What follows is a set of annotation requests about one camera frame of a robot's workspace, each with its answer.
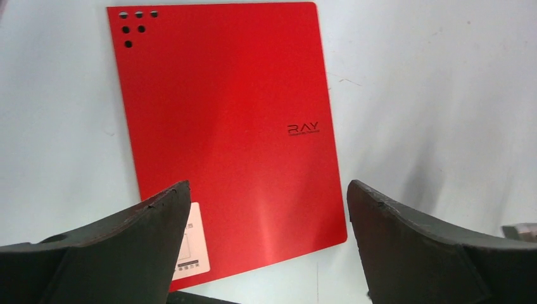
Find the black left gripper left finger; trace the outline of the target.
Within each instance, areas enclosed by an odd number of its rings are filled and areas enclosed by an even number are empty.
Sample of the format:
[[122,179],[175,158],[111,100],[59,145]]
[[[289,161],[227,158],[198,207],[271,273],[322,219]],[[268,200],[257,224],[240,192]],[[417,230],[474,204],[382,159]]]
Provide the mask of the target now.
[[2,303],[165,303],[189,212],[180,181],[38,243],[1,247]]

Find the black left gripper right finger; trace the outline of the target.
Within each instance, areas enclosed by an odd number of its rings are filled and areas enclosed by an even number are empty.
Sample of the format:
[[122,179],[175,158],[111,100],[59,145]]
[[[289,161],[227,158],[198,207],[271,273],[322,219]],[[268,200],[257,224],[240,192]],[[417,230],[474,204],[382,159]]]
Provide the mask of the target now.
[[483,234],[359,180],[349,183],[347,203],[373,303],[536,302],[536,224]]

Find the red and black file folder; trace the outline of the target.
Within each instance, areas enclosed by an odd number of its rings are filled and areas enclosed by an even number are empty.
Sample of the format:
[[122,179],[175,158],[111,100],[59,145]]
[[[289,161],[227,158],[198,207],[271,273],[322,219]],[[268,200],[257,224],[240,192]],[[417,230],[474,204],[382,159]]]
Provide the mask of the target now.
[[107,7],[139,193],[187,180],[210,271],[347,240],[313,2]]

